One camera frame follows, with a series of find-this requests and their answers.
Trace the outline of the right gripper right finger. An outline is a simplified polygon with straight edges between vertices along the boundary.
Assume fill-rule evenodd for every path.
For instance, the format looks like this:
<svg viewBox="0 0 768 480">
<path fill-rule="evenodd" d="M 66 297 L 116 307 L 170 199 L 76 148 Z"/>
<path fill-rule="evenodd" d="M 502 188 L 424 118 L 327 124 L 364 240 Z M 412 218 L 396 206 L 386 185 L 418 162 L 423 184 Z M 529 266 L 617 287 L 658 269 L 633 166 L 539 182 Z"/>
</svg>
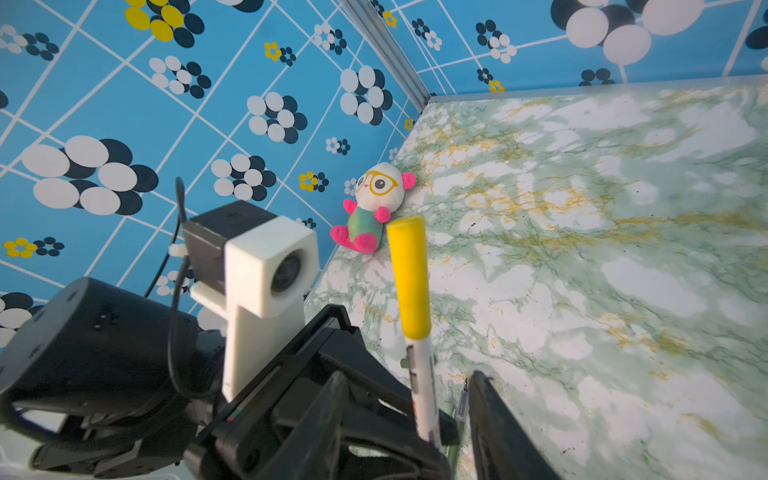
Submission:
<svg viewBox="0 0 768 480">
<path fill-rule="evenodd" d="M 469 380 L 468 406 L 478 479 L 561 479 L 481 371 Z"/>
</svg>

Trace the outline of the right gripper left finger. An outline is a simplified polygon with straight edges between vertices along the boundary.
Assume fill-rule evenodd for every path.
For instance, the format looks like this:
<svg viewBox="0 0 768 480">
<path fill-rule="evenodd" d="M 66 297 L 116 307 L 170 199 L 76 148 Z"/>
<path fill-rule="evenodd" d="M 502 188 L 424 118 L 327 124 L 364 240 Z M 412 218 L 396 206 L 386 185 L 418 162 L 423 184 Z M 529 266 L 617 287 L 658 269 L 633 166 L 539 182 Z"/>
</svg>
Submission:
<svg viewBox="0 0 768 480">
<path fill-rule="evenodd" d="M 335 372 L 257 478 L 334 479 L 347 401 L 347 378 Z"/>
</svg>

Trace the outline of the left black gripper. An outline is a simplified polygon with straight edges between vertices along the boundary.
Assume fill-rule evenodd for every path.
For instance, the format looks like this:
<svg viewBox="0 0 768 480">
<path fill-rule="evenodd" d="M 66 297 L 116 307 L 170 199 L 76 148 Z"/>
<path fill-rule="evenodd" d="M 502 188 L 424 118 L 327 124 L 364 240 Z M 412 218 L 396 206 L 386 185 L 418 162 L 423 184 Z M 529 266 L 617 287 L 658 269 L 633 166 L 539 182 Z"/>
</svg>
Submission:
<svg viewBox="0 0 768 480">
<path fill-rule="evenodd" d="M 450 415 L 438 412 L 442 446 L 421 439 L 411 389 L 374 358 L 345 308 L 333 304 L 187 447 L 184 460 L 193 477 L 254 479 L 335 372 L 348 381 L 335 438 L 338 479 L 450 477 L 443 453 L 450 445 Z"/>
</svg>

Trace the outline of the yellow pen cap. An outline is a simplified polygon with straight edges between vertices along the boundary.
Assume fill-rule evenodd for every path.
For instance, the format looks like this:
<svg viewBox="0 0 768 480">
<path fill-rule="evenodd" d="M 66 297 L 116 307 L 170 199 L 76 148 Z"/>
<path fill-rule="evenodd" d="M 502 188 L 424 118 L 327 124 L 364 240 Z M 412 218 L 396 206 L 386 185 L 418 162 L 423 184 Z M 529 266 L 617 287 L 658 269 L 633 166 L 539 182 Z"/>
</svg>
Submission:
<svg viewBox="0 0 768 480">
<path fill-rule="evenodd" d="M 403 333 L 425 340 L 431 333 L 425 220 L 413 216 L 391 222 L 387 235 Z"/>
</svg>

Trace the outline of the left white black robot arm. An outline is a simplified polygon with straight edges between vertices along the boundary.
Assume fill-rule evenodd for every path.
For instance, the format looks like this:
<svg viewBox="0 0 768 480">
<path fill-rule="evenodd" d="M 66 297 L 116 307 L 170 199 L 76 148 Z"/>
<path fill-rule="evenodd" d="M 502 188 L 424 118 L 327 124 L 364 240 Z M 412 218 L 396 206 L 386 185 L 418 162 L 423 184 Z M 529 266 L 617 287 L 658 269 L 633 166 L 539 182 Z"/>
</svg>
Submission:
<svg viewBox="0 0 768 480">
<path fill-rule="evenodd" d="M 448 479 L 410 390 L 328 305 L 233 400 L 189 400 L 167 368 L 170 310 L 79 279 L 44 305 L 1 298 L 1 421 L 30 463 L 118 479 L 185 465 L 198 479 Z"/>
</svg>

